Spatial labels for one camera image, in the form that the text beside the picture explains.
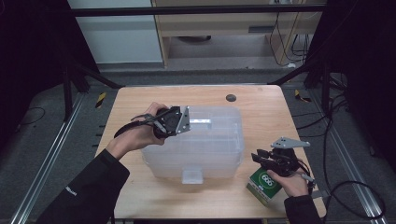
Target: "black jacket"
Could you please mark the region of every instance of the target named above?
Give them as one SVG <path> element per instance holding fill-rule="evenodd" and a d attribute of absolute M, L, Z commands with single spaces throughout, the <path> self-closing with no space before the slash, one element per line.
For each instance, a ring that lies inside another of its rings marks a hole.
<path fill-rule="evenodd" d="M 119 198 L 129 171 L 107 150 L 103 150 L 55 198 L 37 224 L 106 224 Z M 285 200 L 291 224 L 318 224 L 320 218 L 310 196 Z"/>
<path fill-rule="evenodd" d="M 285 200 L 285 209 L 290 224 L 322 223 L 314 201 L 309 195 L 289 197 Z"/>

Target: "hand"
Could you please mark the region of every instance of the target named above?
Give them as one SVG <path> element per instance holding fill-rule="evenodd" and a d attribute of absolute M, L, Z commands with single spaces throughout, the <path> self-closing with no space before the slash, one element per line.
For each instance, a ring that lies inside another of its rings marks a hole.
<path fill-rule="evenodd" d="M 157 111 L 163 108 L 168 108 L 166 105 L 152 103 L 149 108 L 143 114 L 150 114 L 155 116 Z M 145 120 L 144 118 L 136 118 L 136 120 Z M 122 158 L 126 153 L 137 150 L 148 145 L 163 145 L 165 142 L 164 138 L 158 139 L 152 130 L 151 126 L 141 125 L 134 127 L 118 137 L 112 139 L 107 145 L 107 151 L 113 155 L 116 159 Z"/>
<path fill-rule="evenodd" d="M 303 169 L 300 168 L 294 175 L 282 177 L 272 170 L 267 170 L 267 174 L 283 187 L 289 197 L 308 195 L 306 180 L 301 177 L 303 173 Z"/>

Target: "wooden table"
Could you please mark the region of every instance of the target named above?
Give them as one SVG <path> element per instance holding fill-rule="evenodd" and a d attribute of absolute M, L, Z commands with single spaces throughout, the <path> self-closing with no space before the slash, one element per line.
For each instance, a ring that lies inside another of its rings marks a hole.
<path fill-rule="evenodd" d="M 235 102 L 226 95 L 234 94 Z M 99 145 L 106 147 L 119 127 L 142 114 L 151 102 L 170 105 L 233 105 L 242 115 L 245 158 L 234 178 L 205 179 L 202 185 L 183 185 L 180 178 L 157 178 L 142 160 L 140 150 L 121 159 L 131 172 L 118 199 L 116 218 L 272 218 L 285 217 L 281 190 L 263 206 L 246 188 L 248 178 L 260 165 L 250 153 L 257 148 L 271 149 L 280 136 L 299 139 L 282 90 L 278 86 L 166 86 L 132 87 L 119 90 Z M 304 150 L 295 148 L 297 157 L 308 164 Z M 321 217 L 323 201 L 315 199 Z"/>

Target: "plastic storage box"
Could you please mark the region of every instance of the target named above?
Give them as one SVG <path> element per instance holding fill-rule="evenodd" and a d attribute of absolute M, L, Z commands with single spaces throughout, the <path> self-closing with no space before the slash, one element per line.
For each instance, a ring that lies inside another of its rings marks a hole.
<path fill-rule="evenodd" d="M 233 177 L 244 157 L 244 136 L 238 108 L 190 106 L 191 130 L 168 137 L 163 146 L 142 149 L 157 177 L 181 177 L 183 184 L 204 178 Z"/>

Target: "small green package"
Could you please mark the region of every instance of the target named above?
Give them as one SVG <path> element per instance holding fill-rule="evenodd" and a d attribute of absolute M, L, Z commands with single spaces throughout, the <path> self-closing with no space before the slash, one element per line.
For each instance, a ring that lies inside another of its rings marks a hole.
<path fill-rule="evenodd" d="M 282 189 L 282 186 L 267 174 L 265 170 L 259 168 L 250 176 L 247 189 L 265 206 Z"/>

